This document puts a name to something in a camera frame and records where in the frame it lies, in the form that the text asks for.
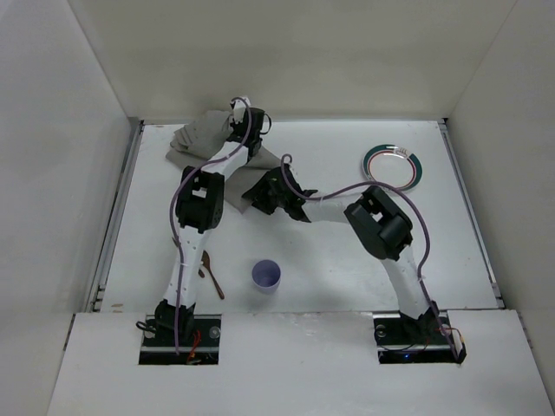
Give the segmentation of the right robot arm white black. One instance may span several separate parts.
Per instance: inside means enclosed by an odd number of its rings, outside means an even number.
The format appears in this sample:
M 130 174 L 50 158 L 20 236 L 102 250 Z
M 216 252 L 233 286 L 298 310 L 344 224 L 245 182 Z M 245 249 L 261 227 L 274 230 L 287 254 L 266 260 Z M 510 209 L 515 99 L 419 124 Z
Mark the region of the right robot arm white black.
M 413 224 L 381 187 L 372 185 L 360 194 L 330 198 L 316 190 L 301 189 L 290 167 L 284 166 L 268 171 L 242 198 L 267 215 L 281 208 L 297 221 L 349 225 L 362 247 L 388 274 L 407 343 L 432 337 L 437 307 L 423 286 L 421 266 L 414 259 Z

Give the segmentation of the grey cloth placemat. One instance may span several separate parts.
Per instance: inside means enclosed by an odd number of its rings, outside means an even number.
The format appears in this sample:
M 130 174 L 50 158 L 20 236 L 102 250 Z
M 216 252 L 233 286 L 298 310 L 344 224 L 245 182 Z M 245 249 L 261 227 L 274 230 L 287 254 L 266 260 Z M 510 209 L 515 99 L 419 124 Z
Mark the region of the grey cloth placemat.
M 180 170 L 187 166 L 199 166 L 210 159 L 231 134 L 231 117 L 228 111 L 210 110 L 185 124 L 173 133 L 166 159 Z M 279 158 L 262 146 L 245 167 L 238 169 L 225 182 L 225 201 L 244 213 L 251 202 L 243 198 L 243 194 L 279 164 Z

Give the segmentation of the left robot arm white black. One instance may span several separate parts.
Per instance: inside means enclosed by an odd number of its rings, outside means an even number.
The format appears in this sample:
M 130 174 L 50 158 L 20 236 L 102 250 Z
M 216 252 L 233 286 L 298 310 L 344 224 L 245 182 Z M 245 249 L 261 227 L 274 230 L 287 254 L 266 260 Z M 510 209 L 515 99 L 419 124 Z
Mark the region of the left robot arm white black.
M 202 254 L 223 216 L 225 182 L 254 159 L 262 148 L 264 123 L 260 108 L 238 105 L 230 113 L 209 111 L 174 133 L 173 150 L 200 159 L 185 166 L 170 202 L 169 220 L 177 256 L 166 292 L 144 329 L 174 347 L 189 341 Z

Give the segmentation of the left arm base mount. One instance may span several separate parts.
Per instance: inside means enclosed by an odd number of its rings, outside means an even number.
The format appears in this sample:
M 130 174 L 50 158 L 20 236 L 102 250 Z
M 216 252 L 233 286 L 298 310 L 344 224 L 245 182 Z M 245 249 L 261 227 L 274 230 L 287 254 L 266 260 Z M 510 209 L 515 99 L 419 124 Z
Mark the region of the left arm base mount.
M 176 352 L 174 332 L 157 329 L 152 315 L 137 321 L 142 332 L 139 364 L 143 366 L 215 366 L 219 364 L 221 315 L 196 315 L 188 335 L 180 335 Z

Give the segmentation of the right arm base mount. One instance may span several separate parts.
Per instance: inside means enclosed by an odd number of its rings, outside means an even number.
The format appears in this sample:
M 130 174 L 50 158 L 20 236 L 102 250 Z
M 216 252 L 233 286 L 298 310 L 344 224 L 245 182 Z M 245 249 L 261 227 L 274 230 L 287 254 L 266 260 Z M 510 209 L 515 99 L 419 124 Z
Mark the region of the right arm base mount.
M 461 332 L 441 314 L 441 327 L 435 320 L 431 328 L 410 327 L 399 315 L 375 315 L 374 338 L 380 364 L 462 364 L 467 347 Z

